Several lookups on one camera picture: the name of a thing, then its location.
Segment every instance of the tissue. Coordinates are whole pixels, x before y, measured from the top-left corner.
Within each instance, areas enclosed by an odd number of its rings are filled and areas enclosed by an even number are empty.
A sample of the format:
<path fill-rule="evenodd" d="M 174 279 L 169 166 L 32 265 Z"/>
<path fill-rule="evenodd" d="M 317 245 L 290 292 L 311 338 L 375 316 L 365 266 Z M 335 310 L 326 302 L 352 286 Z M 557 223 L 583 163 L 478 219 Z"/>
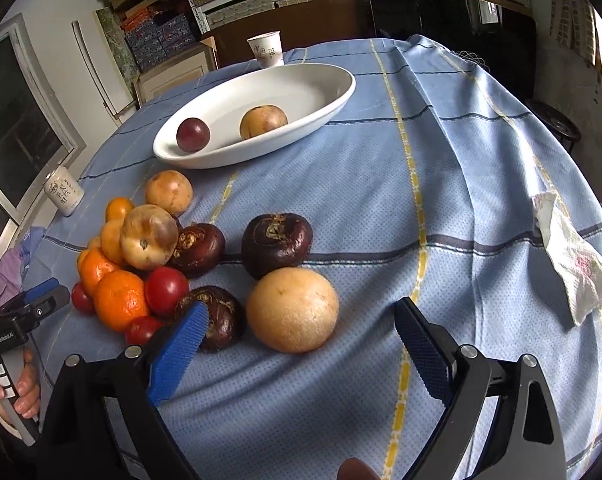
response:
<path fill-rule="evenodd" d="M 574 325 L 602 304 L 602 256 L 577 233 L 556 193 L 532 198 L 543 246 L 565 286 Z"/>

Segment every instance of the metal screw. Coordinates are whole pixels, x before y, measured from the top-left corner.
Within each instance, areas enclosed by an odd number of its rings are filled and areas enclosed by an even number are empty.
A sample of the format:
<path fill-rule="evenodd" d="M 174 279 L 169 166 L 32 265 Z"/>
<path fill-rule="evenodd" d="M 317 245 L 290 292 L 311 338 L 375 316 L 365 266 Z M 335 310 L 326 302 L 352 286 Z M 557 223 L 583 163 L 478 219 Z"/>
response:
<path fill-rule="evenodd" d="M 76 366 L 79 364 L 79 356 L 77 354 L 71 354 L 68 357 L 66 357 L 66 366 Z"/>
<path fill-rule="evenodd" d="M 123 354 L 128 359 L 136 359 L 141 355 L 141 347 L 139 345 L 132 345 L 126 348 L 126 351 Z"/>
<path fill-rule="evenodd" d="M 525 354 L 523 356 L 523 364 L 530 368 L 534 368 L 538 364 L 538 361 L 532 354 Z"/>
<path fill-rule="evenodd" d="M 461 353 L 468 359 L 474 359 L 479 354 L 479 351 L 472 345 L 463 345 L 461 347 Z"/>

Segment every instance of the table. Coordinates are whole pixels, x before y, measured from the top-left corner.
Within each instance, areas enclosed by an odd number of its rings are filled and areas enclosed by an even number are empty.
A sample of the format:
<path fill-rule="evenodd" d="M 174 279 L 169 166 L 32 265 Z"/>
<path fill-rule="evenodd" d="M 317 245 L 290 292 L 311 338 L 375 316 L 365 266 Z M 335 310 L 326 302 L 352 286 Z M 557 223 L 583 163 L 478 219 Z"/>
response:
<path fill-rule="evenodd" d="M 356 76 L 355 94 L 328 125 L 286 148 L 185 171 L 195 199 L 181 222 L 214 222 L 227 239 L 222 263 L 191 286 L 223 286 L 245 301 L 254 281 L 239 262 L 243 229 L 261 213 L 296 212 L 313 225 L 305 264 L 334 284 L 339 321 L 321 349 L 301 356 L 270 351 L 251 333 L 220 354 L 197 354 L 160 408 L 185 456 L 204 480 L 331 479 L 350 456 L 402 478 L 443 412 L 393 330 L 388 306 L 411 295 L 459 343 L 493 358 L 539 358 L 568 477 L 579 478 L 602 446 L 602 307 L 574 327 L 530 200 L 556 189 L 602 255 L 602 210 L 574 162 L 489 74 L 427 38 L 319 44 L 285 61 L 342 66 Z M 98 233 L 108 201 L 142 203 L 146 180 L 166 168 L 152 152 L 159 127 L 196 95 L 252 70 L 254 60 L 171 89 L 118 129 L 80 179 L 78 210 L 47 231 L 25 286 L 51 276 L 73 286 L 78 251 Z M 67 355 L 98 360 L 124 348 L 120 335 L 71 306 L 33 340 L 44 407 Z M 486 406 L 464 477 L 490 425 L 494 403 Z M 120 446 L 138 467 L 129 438 Z"/>

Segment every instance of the white oval bowl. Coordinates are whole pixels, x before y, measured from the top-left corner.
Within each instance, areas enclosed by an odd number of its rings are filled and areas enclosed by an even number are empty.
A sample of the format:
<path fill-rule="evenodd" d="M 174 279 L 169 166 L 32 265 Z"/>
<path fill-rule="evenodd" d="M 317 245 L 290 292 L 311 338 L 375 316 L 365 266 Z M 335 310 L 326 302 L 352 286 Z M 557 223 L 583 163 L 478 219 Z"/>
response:
<path fill-rule="evenodd" d="M 257 70 L 211 88 L 177 110 L 156 134 L 153 151 L 181 168 L 218 168 L 250 160 L 318 130 L 341 111 L 355 87 L 354 76 L 334 65 L 299 63 Z M 241 118 L 262 105 L 281 108 L 288 123 L 241 140 Z M 197 153 L 184 152 L 176 142 L 179 124 L 190 117 L 210 128 L 210 142 Z"/>

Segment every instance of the hand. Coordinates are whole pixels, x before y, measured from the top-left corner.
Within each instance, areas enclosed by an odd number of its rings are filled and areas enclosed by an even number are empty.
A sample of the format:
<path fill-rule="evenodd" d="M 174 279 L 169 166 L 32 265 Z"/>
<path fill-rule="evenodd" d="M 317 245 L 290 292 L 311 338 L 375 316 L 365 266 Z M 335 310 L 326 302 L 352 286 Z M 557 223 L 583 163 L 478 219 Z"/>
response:
<path fill-rule="evenodd" d="M 32 352 L 28 349 L 24 349 L 24 371 L 15 384 L 19 399 L 14 404 L 14 410 L 23 418 L 33 418 L 39 413 L 39 408 L 41 407 L 41 391 L 37 384 L 37 370 L 32 364 L 33 358 Z M 5 396 L 6 393 L 0 386 L 0 400 Z M 0 416 L 10 424 L 10 418 L 1 405 Z"/>
<path fill-rule="evenodd" d="M 337 473 L 337 480 L 380 480 L 369 465 L 358 458 L 348 458 Z"/>

